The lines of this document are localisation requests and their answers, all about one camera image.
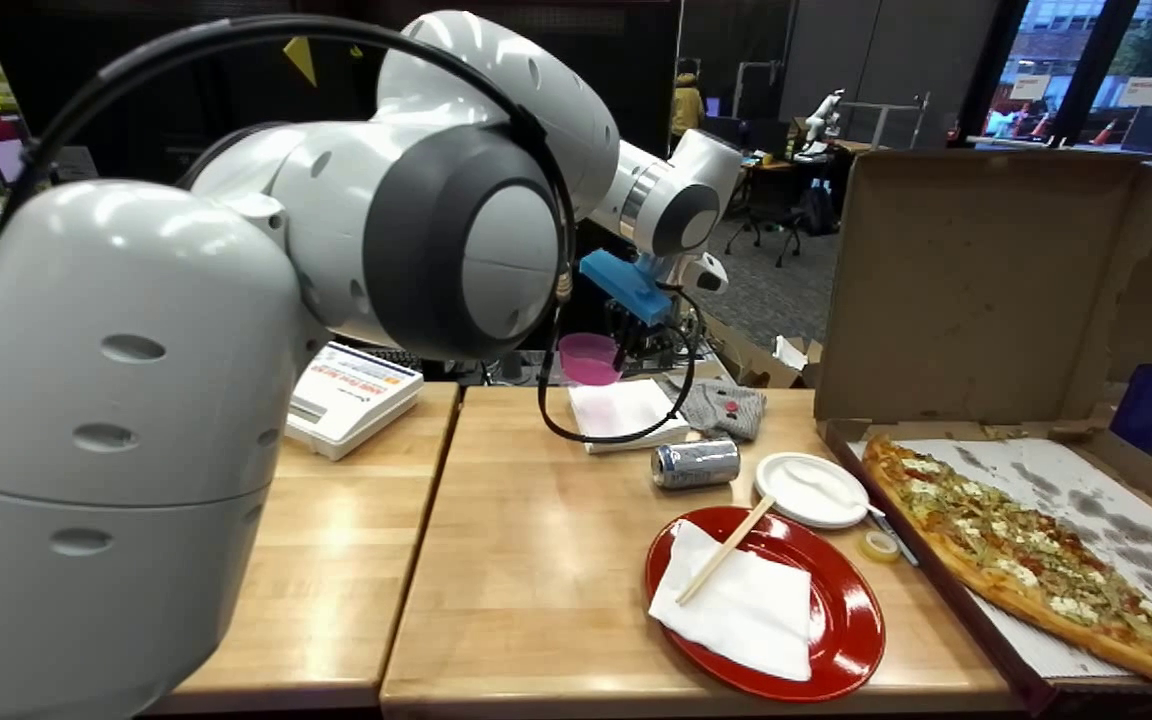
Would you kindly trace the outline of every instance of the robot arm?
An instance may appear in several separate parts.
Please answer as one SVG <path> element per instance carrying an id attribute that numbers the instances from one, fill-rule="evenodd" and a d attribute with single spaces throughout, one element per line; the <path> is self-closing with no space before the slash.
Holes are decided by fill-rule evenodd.
<path id="1" fill-rule="evenodd" d="M 543 148 L 388 51 L 368 124 L 257 131 L 187 193 L 86 179 L 9 212 L 0 717 L 130 717 L 209 661 L 327 329 L 482 361 L 543 321 L 562 224 L 621 161 L 613 110 L 487 21 L 436 13 L 408 37 L 532 106 Z"/>

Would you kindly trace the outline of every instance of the pizza box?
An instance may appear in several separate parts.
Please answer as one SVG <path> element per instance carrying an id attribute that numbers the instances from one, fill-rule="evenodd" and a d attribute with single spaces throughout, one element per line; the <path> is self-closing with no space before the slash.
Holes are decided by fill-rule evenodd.
<path id="1" fill-rule="evenodd" d="M 1089 540 L 1095 555 L 1112 545 L 1152 560 L 1152 545 L 1139 545 L 1152 540 L 1152 456 L 1103 431 L 1112 361 L 1126 364 L 1152 345 L 1119 329 L 1147 259 L 1152 166 L 1136 161 L 859 157 L 816 387 L 822 439 L 854 474 L 871 431 L 928 445 L 951 464 L 988 456 L 1002 492 L 1099 535 Z M 1152 717 L 1152 678 L 1013 628 L 949 576 L 871 478 L 868 492 L 1031 711 L 1139 704 Z"/>

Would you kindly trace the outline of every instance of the wooden table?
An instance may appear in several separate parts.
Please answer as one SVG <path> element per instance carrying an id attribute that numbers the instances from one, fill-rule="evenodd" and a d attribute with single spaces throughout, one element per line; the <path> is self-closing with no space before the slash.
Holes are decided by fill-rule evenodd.
<path id="1" fill-rule="evenodd" d="M 157 717 L 375 707 L 457 398 L 426 383 L 341 464 L 283 445 L 233 628 Z"/>
<path id="2" fill-rule="evenodd" d="M 384 717 L 788 717 L 678 661 L 643 612 L 653 535 L 700 502 L 747 502 L 767 450 L 821 450 L 810 390 L 767 390 L 759 445 L 732 489 L 661 496 L 648 456 L 583 456 L 532 390 L 473 387 L 401 615 Z M 827 711 L 1021 711 L 1009 685 L 908 563 L 832 535 L 880 601 L 883 665 Z"/>

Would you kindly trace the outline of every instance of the pizza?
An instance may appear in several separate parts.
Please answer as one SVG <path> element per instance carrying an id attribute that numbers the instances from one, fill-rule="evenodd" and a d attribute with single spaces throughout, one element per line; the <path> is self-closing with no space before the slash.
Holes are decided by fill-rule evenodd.
<path id="1" fill-rule="evenodd" d="M 888 434 L 868 439 L 862 471 L 964 587 L 1152 678 L 1152 601 L 1068 522 Z"/>

